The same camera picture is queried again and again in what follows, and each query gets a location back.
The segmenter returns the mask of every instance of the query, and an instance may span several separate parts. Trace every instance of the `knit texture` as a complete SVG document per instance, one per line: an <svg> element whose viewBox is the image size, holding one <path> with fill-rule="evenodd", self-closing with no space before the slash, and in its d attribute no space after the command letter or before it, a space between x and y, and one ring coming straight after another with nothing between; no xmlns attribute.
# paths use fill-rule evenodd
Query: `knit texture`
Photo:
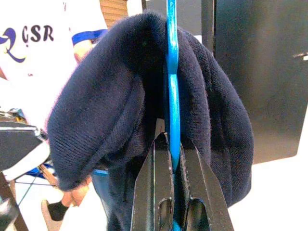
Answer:
<svg viewBox="0 0 308 231"><path fill-rule="evenodd" d="M108 230L130 228L134 182L164 118L166 21L155 13L115 25L78 66L48 123L60 188L109 168ZM247 112L212 54L178 29L181 134L219 179L228 206L250 190L253 134Z"/></svg>

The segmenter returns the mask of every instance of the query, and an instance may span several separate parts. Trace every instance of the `blue hanger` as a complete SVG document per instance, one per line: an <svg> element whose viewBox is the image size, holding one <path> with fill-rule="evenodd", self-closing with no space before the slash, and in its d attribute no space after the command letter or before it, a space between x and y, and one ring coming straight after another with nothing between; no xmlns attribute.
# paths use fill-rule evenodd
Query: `blue hanger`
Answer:
<svg viewBox="0 0 308 231"><path fill-rule="evenodd" d="M172 157L173 173L178 168L180 160L180 103L179 103L179 87L178 87L178 64L179 64L179 43L177 28L177 1L167 0L167 72L168 72L168 88L169 88L169 116L170 116L170 152ZM180 231L180 226L174 219L173 231Z"/></svg>

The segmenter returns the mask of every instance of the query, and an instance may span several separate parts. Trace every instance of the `white t-shirt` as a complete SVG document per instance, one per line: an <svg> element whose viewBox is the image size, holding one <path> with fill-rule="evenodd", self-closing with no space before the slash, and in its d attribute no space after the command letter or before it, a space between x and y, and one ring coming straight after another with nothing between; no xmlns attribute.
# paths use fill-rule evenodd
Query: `white t-shirt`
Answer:
<svg viewBox="0 0 308 231"><path fill-rule="evenodd" d="M107 29L100 1L0 0L0 22L0 68L28 122L45 128L77 65L73 44Z"/></svg>

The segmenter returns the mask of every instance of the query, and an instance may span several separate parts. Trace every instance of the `black sock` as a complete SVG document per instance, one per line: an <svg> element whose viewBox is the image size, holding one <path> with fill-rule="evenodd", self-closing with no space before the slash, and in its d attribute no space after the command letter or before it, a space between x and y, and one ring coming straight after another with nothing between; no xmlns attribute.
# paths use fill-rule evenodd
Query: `black sock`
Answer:
<svg viewBox="0 0 308 231"><path fill-rule="evenodd" d="M51 218L55 221L62 220L67 209L68 207L65 207L61 203L61 201L59 201L58 203L48 205L48 210L50 212Z"/></svg>

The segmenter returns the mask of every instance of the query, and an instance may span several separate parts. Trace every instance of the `beige shoe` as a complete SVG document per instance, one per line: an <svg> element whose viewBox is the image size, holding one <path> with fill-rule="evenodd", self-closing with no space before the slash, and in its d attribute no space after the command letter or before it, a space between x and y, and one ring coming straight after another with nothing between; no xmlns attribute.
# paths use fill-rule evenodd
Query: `beige shoe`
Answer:
<svg viewBox="0 0 308 231"><path fill-rule="evenodd" d="M62 221L55 221L51 218L48 210L48 205L49 203L47 200L43 200L41 203L42 213L46 222L47 229L48 231L59 231Z"/></svg>

